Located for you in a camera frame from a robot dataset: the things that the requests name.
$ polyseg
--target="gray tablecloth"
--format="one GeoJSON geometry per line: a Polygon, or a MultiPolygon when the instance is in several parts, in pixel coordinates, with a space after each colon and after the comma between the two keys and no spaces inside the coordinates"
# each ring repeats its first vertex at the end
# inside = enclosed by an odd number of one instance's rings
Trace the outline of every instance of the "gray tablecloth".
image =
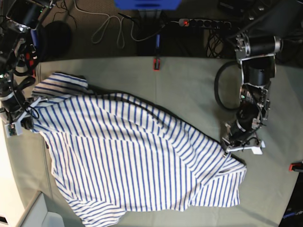
{"type": "MultiPolygon", "coordinates": [[[[223,123],[232,119],[214,99],[214,77],[224,63],[214,59],[163,58],[152,70],[151,57],[55,61],[40,64],[38,78],[54,71],[84,76],[94,86],[129,92],[172,111],[205,134],[219,139],[223,123]]],[[[236,105],[240,72],[228,69],[222,97],[236,105]]],[[[303,70],[278,67],[272,80],[267,127],[259,131],[266,148],[262,156],[235,153],[245,160],[247,175],[240,186],[240,206],[191,207],[185,212],[127,213],[118,224],[132,227],[277,227],[292,194],[297,173],[289,164],[303,158],[303,70]]],[[[66,227],[80,227],[50,175],[50,158],[40,135],[25,132],[8,141],[9,156],[26,205],[36,189],[47,196],[50,211],[63,216],[66,227]]]]}

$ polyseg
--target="power strip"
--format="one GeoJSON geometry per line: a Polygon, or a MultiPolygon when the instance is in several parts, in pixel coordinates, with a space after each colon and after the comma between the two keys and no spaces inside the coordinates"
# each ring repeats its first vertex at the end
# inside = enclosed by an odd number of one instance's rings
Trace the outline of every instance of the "power strip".
{"type": "Polygon", "coordinates": [[[187,19],[183,18],[179,20],[180,27],[200,27],[206,29],[225,29],[231,30],[232,23],[229,21],[221,20],[208,20],[208,19],[187,19]]]}

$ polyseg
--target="blue object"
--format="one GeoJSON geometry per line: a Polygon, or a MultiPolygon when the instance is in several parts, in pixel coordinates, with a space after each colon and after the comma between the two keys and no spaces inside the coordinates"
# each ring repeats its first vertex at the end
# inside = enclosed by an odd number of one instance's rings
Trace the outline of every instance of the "blue object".
{"type": "Polygon", "coordinates": [[[285,215],[283,216],[283,219],[289,218],[289,217],[295,216],[295,215],[296,215],[296,212],[291,212],[291,213],[285,214],[285,215]]]}
{"type": "Polygon", "coordinates": [[[156,48],[159,49],[160,47],[160,35],[157,35],[157,40],[156,40],[156,48]]]}
{"type": "Polygon", "coordinates": [[[36,30],[30,30],[30,34],[32,36],[34,46],[38,47],[39,46],[39,40],[38,40],[37,31],[36,30]]]}
{"type": "Polygon", "coordinates": [[[165,9],[175,10],[181,0],[115,0],[121,10],[130,9],[165,9]]]}

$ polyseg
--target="black hose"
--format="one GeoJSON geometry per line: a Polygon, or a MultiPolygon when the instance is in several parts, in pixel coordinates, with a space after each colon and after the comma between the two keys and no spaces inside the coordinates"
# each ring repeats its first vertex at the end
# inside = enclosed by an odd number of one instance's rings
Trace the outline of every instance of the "black hose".
{"type": "Polygon", "coordinates": [[[218,105],[222,109],[224,109],[228,112],[236,112],[239,108],[238,107],[237,108],[228,108],[228,107],[224,106],[224,104],[222,103],[220,96],[219,96],[219,80],[220,80],[220,77],[221,77],[222,73],[224,72],[224,70],[226,70],[230,66],[237,65],[237,64],[238,64],[237,61],[230,61],[230,62],[225,63],[218,70],[216,78],[214,79],[214,97],[215,97],[218,105]]]}
{"type": "Polygon", "coordinates": [[[28,76],[36,67],[37,65],[43,60],[46,50],[47,50],[47,36],[46,31],[43,26],[39,27],[39,33],[40,33],[40,50],[38,50],[38,58],[36,61],[34,61],[34,64],[29,67],[25,72],[18,72],[17,70],[14,70],[14,74],[19,77],[28,76]]]}

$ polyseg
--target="cable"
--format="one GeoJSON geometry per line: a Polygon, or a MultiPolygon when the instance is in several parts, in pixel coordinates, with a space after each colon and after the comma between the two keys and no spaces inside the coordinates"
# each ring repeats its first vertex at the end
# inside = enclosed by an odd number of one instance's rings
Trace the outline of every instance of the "cable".
{"type": "Polygon", "coordinates": [[[137,18],[130,17],[130,16],[124,15],[122,13],[118,13],[118,14],[121,15],[121,16],[123,16],[125,19],[129,19],[129,20],[133,21],[138,26],[138,28],[141,29],[141,25],[135,20],[137,18]]]}
{"type": "Polygon", "coordinates": [[[102,16],[106,16],[106,17],[107,17],[107,19],[103,22],[103,24],[102,24],[102,25],[95,31],[95,33],[92,35],[92,37],[91,37],[90,40],[91,40],[91,42],[92,42],[93,44],[98,44],[98,43],[100,43],[100,42],[102,41],[103,36],[104,36],[104,34],[105,34],[105,31],[106,31],[106,29],[107,29],[107,26],[108,26],[108,24],[109,24],[111,18],[116,18],[116,19],[119,21],[119,24],[120,24],[120,29],[119,29],[118,38],[117,38],[117,47],[120,48],[120,49],[123,49],[123,48],[125,47],[125,39],[124,39],[123,31],[122,31],[122,25],[123,25],[123,20],[124,20],[124,18],[130,19],[130,20],[132,21],[131,38],[132,38],[134,41],[136,41],[136,42],[142,42],[142,41],[145,41],[145,40],[147,40],[147,39],[150,39],[150,38],[154,37],[155,35],[157,35],[157,34],[165,27],[165,25],[164,25],[164,26],[163,26],[159,31],[157,31],[156,33],[154,33],[154,34],[152,34],[152,35],[150,35],[150,36],[148,36],[148,37],[146,37],[146,38],[144,38],[144,39],[137,40],[137,39],[135,39],[134,36],[133,36],[133,30],[134,30],[134,24],[135,24],[135,22],[134,22],[134,20],[133,20],[132,17],[127,16],[127,15],[122,15],[122,14],[120,14],[121,16],[123,16],[123,18],[119,18],[119,17],[117,17],[117,16],[110,16],[110,15],[108,15],[107,13],[89,12],[89,11],[80,9],[80,8],[78,7],[77,3],[76,3],[76,0],[73,0],[73,1],[74,1],[75,9],[76,9],[77,11],[79,11],[79,12],[87,13],[87,14],[92,14],[92,15],[102,15],[102,16]],[[103,32],[102,32],[102,34],[101,34],[101,37],[100,37],[98,40],[95,40],[96,35],[97,35],[98,32],[100,32],[102,29],[103,29],[103,32]]]}
{"type": "Polygon", "coordinates": [[[252,134],[254,134],[256,131],[258,131],[261,128],[261,124],[254,130],[250,130],[250,131],[246,131],[244,132],[242,135],[236,137],[236,138],[232,138],[230,139],[230,142],[234,142],[234,141],[242,141],[244,140],[244,138],[248,138],[249,136],[251,136],[252,134]]]}
{"type": "Polygon", "coordinates": [[[233,65],[237,65],[237,61],[230,61],[225,63],[223,66],[221,66],[221,68],[218,70],[217,75],[214,79],[214,97],[217,101],[217,104],[224,110],[228,111],[228,112],[235,112],[237,111],[239,108],[228,108],[226,106],[224,106],[224,104],[222,103],[220,96],[219,96],[219,80],[220,77],[222,75],[222,73],[224,72],[224,70],[226,70],[228,67],[233,66],[233,65]]]}
{"type": "Polygon", "coordinates": [[[91,36],[91,39],[90,39],[90,40],[91,40],[91,42],[92,42],[93,44],[98,44],[98,43],[100,43],[100,42],[102,41],[103,36],[104,36],[104,33],[105,33],[105,31],[106,31],[106,29],[107,29],[107,26],[108,26],[108,24],[109,24],[109,22],[110,22],[110,19],[111,19],[111,18],[117,18],[118,21],[119,21],[119,24],[120,24],[119,34],[118,34],[118,38],[117,38],[117,47],[120,48],[120,49],[123,49],[123,48],[125,47],[125,40],[124,40],[123,31],[122,31],[122,22],[123,22],[123,19],[124,19],[124,18],[120,19],[120,18],[117,17],[117,16],[110,16],[110,15],[108,15],[107,13],[89,12],[89,11],[80,9],[80,8],[78,7],[77,3],[76,3],[76,0],[73,0],[73,1],[74,1],[75,9],[76,9],[77,11],[79,11],[79,12],[87,13],[87,14],[92,14],[92,15],[102,15],[102,16],[106,16],[106,17],[107,17],[106,21],[101,25],[101,27],[99,27],[99,28],[95,31],[95,33],[91,36]],[[98,33],[103,27],[104,27],[104,29],[103,29],[103,32],[102,32],[102,34],[101,34],[101,37],[100,37],[98,40],[94,41],[94,40],[95,40],[95,36],[97,35],[97,33],[98,33]],[[120,38],[122,38],[122,46],[120,46],[120,44],[119,44],[120,38]]]}
{"type": "Polygon", "coordinates": [[[53,16],[53,22],[54,22],[55,17],[56,17],[57,14],[62,14],[62,13],[66,13],[66,12],[67,12],[68,16],[70,16],[70,17],[73,19],[73,21],[74,21],[74,23],[75,23],[75,26],[76,26],[76,29],[77,29],[77,22],[76,22],[76,19],[75,19],[74,16],[71,15],[70,11],[68,10],[65,0],[62,0],[60,6],[58,5],[58,1],[57,1],[57,2],[56,2],[56,7],[57,7],[58,9],[63,9],[64,11],[63,11],[63,12],[55,12],[55,14],[54,14],[54,16],[53,16]]]}
{"type": "Polygon", "coordinates": [[[251,137],[249,140],[247,140],[247,141],[244,143],[244,146],[249,145],[249,142],[250,142],[251,140],[255,140],[256,143],[257,143],[257,145],[259,145],[259,140],[258,140],[258,138],[257,138],[257,137],[251,137]]]}
{"type": "Polygon", "coordinates": [[[134,22],[133,22],[133,24],[132,24],[132,29],[131,29],[131,38],[132,38],[132,40],[134,40],[134,41],[136,41],[136,42],[142,42],[142,41],[148,40],[148,39],[154,37],[155,35],[157,35],[158,33],[160,33],[160,31],[162,31],[162,29],[163,29],[164,27],[165,27],[165,25],[163,25],[163,27],[160,28],[156,33],[154,33],[154,34],[152,34],[152,35],[150,35],[150,36],[148,36],[148,37],[146,37],[146,38],[144,38],[144,39],[139,39],[139,40],[137,40],[137,39],[135,39],[134,36],[133,36],[133,30],[134,30],[134,22]]]}
{"type": "Polygon", "coordinates": [[[26,112],[27,114],[29,114],[30,116],[32,116],[34,119],[38,120],[38,119],[40,118],[40,115],[39,115],[38,111],[37,111],[35,108],[29,106],[29,108],[31,108],[31,109],[35,112],[35,114],[36,114],[36,116],[33,115],[31,112],[29,112],[29,111],[27,110],[28,107],[25,107],[25,106],[19,101],[19,99],[18,99],[18,97],[17,97],[17,94],[16,94],[16,92],[15,92],[15,89],[14,89],[14,73],[13,73],[13,71],[11,72],[11,75],[10,75],[10,89],[13,91],[15,100],[17,101],[18,105],[22,108],[22,110],[25,111],[25,112],[26,112]]]}
{"type": "Polygon", "coordinates": [[[208,58],[235,58],[233,46],[226,42],[224,33],[217,30],[209,30],[209,36],[205,46],[205,53],[208,58]]]}

